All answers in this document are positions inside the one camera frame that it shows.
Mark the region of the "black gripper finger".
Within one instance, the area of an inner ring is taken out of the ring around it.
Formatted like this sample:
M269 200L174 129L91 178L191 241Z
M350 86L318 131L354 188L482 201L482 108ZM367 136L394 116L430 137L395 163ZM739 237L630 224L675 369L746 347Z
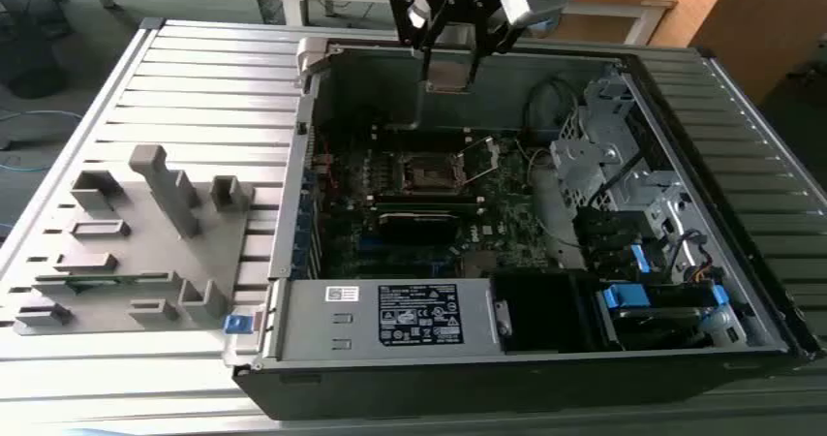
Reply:
M430 79L433 52L446 20L433 18L427 0L390 0L399 42L422 53L421 82Z
M506 11L494 0L471 0L469 18L474 27L473 63L469 71L469 85L473 85L483 58L509 49L513 29Z

